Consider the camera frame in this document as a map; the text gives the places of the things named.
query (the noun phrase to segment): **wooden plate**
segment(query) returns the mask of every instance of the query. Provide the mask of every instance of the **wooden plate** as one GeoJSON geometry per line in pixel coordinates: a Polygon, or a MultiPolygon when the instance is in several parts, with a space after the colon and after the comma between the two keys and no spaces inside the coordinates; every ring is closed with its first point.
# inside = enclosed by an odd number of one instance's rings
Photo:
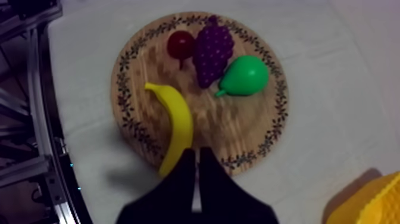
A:
{"type": "Polygon", "coordinates": [[[226,171],[237,174],[261,161],[282,134],[288,116],[288,88],[283,70],[271,48],[252,30],[230,18],[218,16],[235,42],[232,62],[240,55],[262,59],[270,70],[267,87],[250,97],[214,97],[215,82],[202,90],[196,82],[192,59],[179,62],[168,56],[166,43],[176,30],[194,37],[210,13],[168,15],[145,26],[126,43],[115,62],[111,101],[122,135],[139,155],[159,167],[169,145],[171,127],[165,108],[146,82],[174,86],[193,114],[193,148],[211,146],[226,171]]]}

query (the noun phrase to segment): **yellow banana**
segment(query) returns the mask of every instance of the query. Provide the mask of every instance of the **yellow banana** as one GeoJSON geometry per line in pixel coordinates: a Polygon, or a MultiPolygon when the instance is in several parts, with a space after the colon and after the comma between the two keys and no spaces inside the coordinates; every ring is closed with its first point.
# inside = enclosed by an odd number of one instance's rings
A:
{"type": "Polygon", "coordinates": [[[145,89],[155,93],[170,115],[172,124],[170,146],[158,171],[162,177],[165,177],[172,171],[183,150],[192,146],[193,119],[185,99],[172,86],[146,83],[145,89]]]}

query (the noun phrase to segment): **plastic pear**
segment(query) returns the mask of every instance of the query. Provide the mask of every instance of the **plastic pear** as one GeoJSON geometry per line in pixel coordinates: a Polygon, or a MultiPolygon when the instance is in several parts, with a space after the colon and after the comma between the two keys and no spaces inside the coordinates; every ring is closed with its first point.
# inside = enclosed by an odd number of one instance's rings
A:
{"type": "Polygon", "coordinates": [[[244,55],[229,65],[220,82],[220,90],[215,94],[248,96],[264,89],[268,83],[268,68],[262,60],[252,55],[244,55]]]}

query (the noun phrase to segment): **grape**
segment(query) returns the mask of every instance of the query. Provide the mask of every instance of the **grape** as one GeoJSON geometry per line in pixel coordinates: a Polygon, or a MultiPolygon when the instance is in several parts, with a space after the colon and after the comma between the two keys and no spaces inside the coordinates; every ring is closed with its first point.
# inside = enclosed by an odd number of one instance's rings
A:
{"type": "Polygon", "coordinates": [[[198,34],[193,55],[197,81],[201,88],[210,87],[213,81],[221,78],[228,60],[233,55],[235,45],[229,29],[218,26],[217,17],[212,15],[198,34]]]}

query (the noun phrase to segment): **white table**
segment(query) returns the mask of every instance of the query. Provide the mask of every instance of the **white table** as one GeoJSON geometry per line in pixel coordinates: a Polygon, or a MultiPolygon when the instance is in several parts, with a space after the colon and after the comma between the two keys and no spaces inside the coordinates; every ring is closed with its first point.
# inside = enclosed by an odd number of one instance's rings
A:
{"type": "MultiPolygon", "coordinates": [[[[325,1],[147,0],[65,2],[49,27],[65,141],[94,223],[151,190],[155,170],[122,140],[110,102],[111,70],[129,38],[178,11],[210,11],[254,29],[289,85],[289,120],[264,162],[234,177],[281,223],[321,223],[327,202],[367,169],[400,170],[394,125],[354,36],[325,1]]],[[[199,208],[198,191],[194,208],[199,208]]]]}

